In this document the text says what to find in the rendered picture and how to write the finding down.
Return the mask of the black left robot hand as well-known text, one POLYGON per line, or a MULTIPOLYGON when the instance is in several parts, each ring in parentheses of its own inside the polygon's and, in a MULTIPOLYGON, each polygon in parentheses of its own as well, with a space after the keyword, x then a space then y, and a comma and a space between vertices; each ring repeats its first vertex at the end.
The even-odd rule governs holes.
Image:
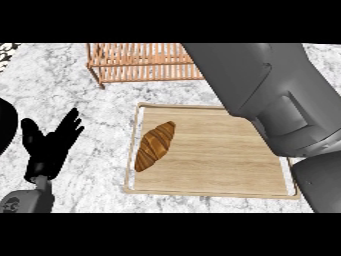
POLYGON ((57 130, 43 135, 33 119, 21 120, 23 145, 30 154, 24 179, 33 183, 39 176, 54 180, 61 172, 68 151, 85 127, 80 125, 79 110, 67 113, 57 130))

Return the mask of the pale wooden tray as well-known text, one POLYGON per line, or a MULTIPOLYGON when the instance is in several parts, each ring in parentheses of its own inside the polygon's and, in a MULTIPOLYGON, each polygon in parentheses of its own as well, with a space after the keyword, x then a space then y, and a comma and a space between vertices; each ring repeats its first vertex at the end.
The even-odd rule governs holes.
POLYGON ((125 191, 130 194, 300 198, 293 161, 272 154, 250 122, 231 117, 221 106, 141 103, 129 160, 125 191), (176 123, 169 153, 138 172, 133 160, 142 136, 169 121, 176 123))

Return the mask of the brown croissant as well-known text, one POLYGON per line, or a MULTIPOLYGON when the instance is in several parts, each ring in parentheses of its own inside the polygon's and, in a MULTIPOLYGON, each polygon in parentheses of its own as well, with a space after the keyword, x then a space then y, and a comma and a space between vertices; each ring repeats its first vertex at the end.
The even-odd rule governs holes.
POLYGON ((175 137, 176 124, 169 121, 151 129, 141 140, 136 153, 135 170, 142 172, 164 157, 175 137))

